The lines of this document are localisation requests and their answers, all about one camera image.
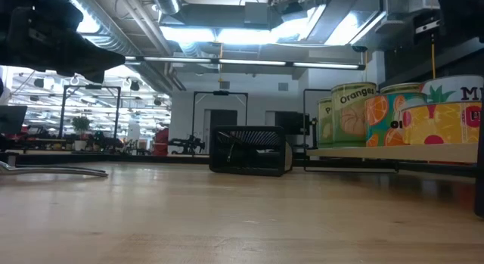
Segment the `wooden shelf with black frame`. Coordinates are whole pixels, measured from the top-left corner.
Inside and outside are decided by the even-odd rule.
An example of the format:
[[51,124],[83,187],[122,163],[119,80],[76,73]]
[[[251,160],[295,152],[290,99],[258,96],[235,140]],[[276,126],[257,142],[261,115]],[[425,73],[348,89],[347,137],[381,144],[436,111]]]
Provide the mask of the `wooden shelf with black frame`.
[[484,169],[484,123],[481,106],[479,141],[470,144],[421,144],[399,145],[391,147],[334,147],[333,144],[313,151],[307,151],[310,157],[337,157],[369,160],[409,160],[449,164],[473,164]]

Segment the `tall green oranges can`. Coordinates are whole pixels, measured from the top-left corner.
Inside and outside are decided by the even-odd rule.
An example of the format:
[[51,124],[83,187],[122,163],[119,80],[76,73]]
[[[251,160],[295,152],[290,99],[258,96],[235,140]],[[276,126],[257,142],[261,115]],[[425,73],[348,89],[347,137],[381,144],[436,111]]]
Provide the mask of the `tall green oranges can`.
[[331,89],[334,147],[366,145],[365,101],[376,94],[373,82],[352,82]]

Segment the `narrow silver ceiling duct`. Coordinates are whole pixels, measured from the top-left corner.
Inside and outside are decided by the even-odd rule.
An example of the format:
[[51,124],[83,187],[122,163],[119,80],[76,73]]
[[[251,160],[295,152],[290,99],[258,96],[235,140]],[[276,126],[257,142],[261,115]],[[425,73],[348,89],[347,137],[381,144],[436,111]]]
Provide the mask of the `narrow silver ceiling duct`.
[[167,15],[176,14],[182,8],[181,0],[154,0],[154,2],[161,12]]

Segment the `black aluminium rig frame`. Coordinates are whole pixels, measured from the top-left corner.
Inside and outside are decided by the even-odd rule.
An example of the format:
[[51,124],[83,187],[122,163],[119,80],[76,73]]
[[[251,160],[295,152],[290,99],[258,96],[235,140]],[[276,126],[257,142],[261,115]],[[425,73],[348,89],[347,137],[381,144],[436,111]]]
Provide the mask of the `black aluminium rig frame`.
[[0,153],[0,161],[8,162],[15,159],[16,165],[54,165],[65,163],[93,163],[93,162],[120,162],[120,163],[188,163],[209,164],[209,157],[183,157],[183,156],[133,156],[119,154],[17,154]]

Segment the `dark monitor screen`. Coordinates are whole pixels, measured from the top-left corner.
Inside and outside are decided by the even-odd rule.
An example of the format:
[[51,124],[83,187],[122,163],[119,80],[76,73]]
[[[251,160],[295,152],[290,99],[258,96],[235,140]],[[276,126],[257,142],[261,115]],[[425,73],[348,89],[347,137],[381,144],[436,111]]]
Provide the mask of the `dark monitor screen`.
[[0,133],[18,134],[25,120],[27,106],[0,106]]

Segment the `metal box grater black frame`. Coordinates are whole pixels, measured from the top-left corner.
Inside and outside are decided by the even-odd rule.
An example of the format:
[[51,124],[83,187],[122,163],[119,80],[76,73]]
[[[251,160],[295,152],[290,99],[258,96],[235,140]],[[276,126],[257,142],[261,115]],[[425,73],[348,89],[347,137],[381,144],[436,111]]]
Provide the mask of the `metal box grater black frame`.
[[281,177],[293,169],[293,148],[280,126],[217,126],[210,136],[209,169]]

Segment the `short teal mandarin oranges can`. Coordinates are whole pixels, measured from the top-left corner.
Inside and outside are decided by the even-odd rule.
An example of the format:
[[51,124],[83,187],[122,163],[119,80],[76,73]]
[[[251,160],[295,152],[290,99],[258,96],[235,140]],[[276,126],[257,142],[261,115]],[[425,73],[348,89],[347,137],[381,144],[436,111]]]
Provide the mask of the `short teal mandarin oranges can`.
[[403,110],[425,105],[422,93],[376,95],[365,102],[366,146],[391,147],[405,145]]

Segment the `short yellow pineapple rings can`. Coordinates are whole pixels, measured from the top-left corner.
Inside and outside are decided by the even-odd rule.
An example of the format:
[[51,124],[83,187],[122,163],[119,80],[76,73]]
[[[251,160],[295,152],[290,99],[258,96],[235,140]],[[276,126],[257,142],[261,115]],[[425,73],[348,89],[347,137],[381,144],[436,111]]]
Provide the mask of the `short yellow pineapple rings can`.
[[481,102],[445,102],[403,111],[403,139],[409,145],[470,144],[479,141]]

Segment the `wide silver ceiling duct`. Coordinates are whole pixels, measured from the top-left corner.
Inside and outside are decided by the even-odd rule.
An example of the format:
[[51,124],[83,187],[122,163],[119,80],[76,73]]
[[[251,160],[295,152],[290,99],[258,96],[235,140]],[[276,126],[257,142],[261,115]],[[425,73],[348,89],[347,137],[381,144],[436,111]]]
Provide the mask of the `wide silver ceiling duct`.
[[140,51],[95,0],[70,0],[83,14],[78,32],[98,47],[123,55]]

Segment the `black frame workstation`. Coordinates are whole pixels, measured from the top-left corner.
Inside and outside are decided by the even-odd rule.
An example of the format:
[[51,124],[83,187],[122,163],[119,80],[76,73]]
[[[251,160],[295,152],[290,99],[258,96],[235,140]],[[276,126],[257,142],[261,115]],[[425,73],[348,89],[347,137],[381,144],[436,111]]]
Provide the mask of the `black frame workstation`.
[[70,98],[72,95],[76,93],[77,90],[79,89],[88,89],[88,90],[102,90],[106,89],[110,91],[111,89],[117,90],[117,95],[115,95],[116,98],[116,111],[115,111],[115,124],[114,124],[114,131],[113,131],[113,137],[117,138],[117,132],[118,132],[118,123],[119,123],[119,110],[120,110],[120,105],[121,105],[121,92],[122,89],[120,86],[103,86],[101,84],[88,84],[88,85],[65,85],[64,86],[64,91],[62,95],[62,103],[61,103],[61,109],[60,109],[60,127],[59,127],[59,133],[58,133],[58,138],[63,137],[64,133],[64,114],[65,114],[65,109],[66,109],[66,102],[67,99]]
[[[206,95],[216,96],[214,101],[210,101],[208,109],[201,108],[201,120],[197,117],[196,106],[199,101],[202,101]],[[237,106],[232,104],[232,99],[228,96],[233,96],[244,106],[245,115],[244,121],[247,124],[247,103],[249,95],[243,92],[227,92],[227,91],[214,91],[214,92],[194,92],[193,93],[193,105],[192,105],[192,117],[191,117],[191,134],[195,137],[195,134],[207,144],[210,143],[211,131],[217,126],[237,126],[238,112]]]

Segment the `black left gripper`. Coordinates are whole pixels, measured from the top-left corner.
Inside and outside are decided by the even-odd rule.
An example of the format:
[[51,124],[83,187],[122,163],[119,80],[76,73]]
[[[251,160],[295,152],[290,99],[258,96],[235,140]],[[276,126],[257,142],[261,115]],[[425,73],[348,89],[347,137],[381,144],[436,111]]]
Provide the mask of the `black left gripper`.
[[55,70],[102,83],[126,58],[76,32],[82,12],[71,0],[0,0],[0,65]]

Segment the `silver metal kitchen utensil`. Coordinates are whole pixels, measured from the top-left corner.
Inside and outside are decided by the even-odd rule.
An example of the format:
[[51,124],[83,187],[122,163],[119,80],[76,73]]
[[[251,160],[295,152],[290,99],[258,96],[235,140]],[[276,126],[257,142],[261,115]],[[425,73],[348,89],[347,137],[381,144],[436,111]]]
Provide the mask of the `silver metal kitchen utensil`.
[[28,175],[28,174],[64,174],[64,175],[90,175],[95,177],[108,177],[103,170],[87,169],[81,167],[65,166],[28,166],[16,167],[0,161],[0,175]]

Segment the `long ceiling light strip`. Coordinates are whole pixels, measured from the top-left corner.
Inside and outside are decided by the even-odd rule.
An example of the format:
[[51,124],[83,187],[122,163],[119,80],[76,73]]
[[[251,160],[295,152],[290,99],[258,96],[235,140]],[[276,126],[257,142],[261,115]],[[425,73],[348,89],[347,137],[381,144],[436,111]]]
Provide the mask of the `long ceiling light strip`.
[[177,64],[215,64],[215,65],[247,65],[264,67],[292,67],[309,69],[329,70],[364,70],[364,64],[343,64],[326,62],[297,62],[297,61],[263,61],[263,60],[242,60],[230,58],[199,58],[199,57],[145,57],[125,56],[126,62],[163,62]]

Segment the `white mixed fruit can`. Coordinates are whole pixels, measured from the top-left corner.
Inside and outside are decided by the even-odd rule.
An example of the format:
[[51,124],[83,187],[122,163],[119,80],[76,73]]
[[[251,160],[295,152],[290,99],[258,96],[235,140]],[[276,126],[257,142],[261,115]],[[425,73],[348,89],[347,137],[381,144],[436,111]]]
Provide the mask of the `white mixed fruit can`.
[[427,96],[429,104],[481,101],[484,77],[477,75],[445,76],[424,82],[420,92]]

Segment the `red rounded background object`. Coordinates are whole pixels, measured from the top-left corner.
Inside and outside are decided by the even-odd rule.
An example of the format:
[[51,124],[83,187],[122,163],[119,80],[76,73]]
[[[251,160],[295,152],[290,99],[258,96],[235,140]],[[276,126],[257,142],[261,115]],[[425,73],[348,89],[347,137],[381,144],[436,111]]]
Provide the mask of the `red rounded background object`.
[[169,129],[158,130],[154,136],[153,151],[154,156],[166,157],[169,146]]

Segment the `green potted plant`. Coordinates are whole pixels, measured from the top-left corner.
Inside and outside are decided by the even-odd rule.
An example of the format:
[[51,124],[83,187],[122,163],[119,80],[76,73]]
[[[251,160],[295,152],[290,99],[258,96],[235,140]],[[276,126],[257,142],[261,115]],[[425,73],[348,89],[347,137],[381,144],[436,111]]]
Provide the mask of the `green potted plant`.
[[87,146],[88,136],[86,132],[90,128],[90,123],[90,119],[86,116],[75,116],[72,119],[73,129],[79,137],[74,141],[75,151],[82,151]]

